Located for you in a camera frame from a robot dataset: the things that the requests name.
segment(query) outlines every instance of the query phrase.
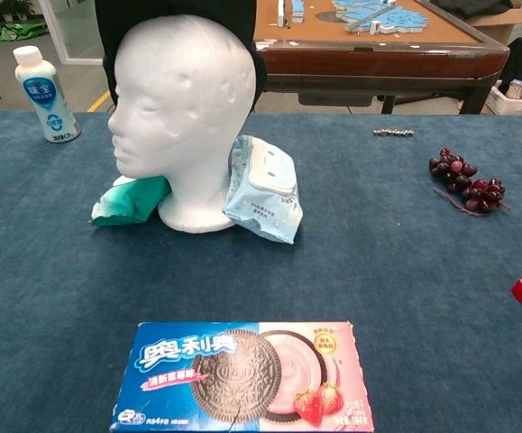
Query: grape stem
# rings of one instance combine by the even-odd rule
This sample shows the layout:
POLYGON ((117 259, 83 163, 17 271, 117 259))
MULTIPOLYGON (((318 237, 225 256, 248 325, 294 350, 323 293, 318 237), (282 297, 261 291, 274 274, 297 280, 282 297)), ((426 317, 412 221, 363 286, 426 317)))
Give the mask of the grape stem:
POLYGON ((447 198, 453 206, 457 207, 460 211, 464 212, 465 214, 473 215, 474 217, 486 217, 487 216, 487 214, 478 214, 477 212, 472 212, 470 210, 465 209, 465 206, 463 206, 461 203, 459 203, 457 200, 455 200, 453 197, 451 197, 446 192, 440 190, 439 188, 433 187, 433 191, 436 192, 441 197, 447 198))

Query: grapes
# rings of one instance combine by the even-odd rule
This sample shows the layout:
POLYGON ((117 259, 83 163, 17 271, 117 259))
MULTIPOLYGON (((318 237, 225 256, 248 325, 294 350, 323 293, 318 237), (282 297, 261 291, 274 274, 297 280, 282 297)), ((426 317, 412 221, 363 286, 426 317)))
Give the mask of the grapes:
POLYGON ((455 173, 459 173, 462 170, 462 162, 460 161, 453 161, 451 162, 451 170, 455 173))
POLYGON ((472 181, 471 176, 477 173, 477 167, 465 162, 461 156, 453 155, 446 147, 441 149, 438 157, 429 160, 429 170, 433 176, 442 179, 448 185, 447 190, 450 194, 461 194, 466 200, 465 205, 458 203, 442 190, 435 189, 435 192, 448 198, 454 206, 466 213, 478 216, 489 214, 501 206, 509 209, 502 201, 505 187, 501 179, 472 181))

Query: styrofoam mannequin head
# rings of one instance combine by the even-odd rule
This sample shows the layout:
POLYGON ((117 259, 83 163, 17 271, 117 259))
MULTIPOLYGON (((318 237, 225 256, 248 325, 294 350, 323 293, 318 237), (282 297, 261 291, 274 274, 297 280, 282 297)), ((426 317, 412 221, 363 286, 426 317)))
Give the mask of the styrofoam mannequin head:
POLYGON ((166 16, 126 34, 114 75, 119 98, 108 125, 121 174, 169 179, 159 213, 173 228, 230 226, 221 209, 229 151, 254 99, 251 54, 220 24, 166 16))

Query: oreo cookie box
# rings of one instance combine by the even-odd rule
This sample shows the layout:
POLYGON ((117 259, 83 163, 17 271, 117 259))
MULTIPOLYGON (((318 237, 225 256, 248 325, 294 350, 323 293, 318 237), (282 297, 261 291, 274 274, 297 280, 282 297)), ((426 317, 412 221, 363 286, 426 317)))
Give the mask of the oreo cookie box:
POLYGON ((373 431, 353 325, 141 323, 110 430, 373 431))

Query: strawberry image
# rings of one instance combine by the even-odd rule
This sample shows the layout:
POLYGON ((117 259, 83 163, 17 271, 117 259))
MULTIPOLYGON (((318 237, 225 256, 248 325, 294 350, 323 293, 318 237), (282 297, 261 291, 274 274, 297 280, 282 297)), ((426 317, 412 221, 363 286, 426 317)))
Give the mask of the strawberry image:
POLYGON ((331 383, 323 383, 318 389, 323 401, 323 413, 325 415, 339 411, 344 404, 343 393, 331 383))
POLYGON ((295 410, 300 418, 308 421, 315 427, 323 419, 323 401, 319 392, 307 391, 295 395, 295 410))

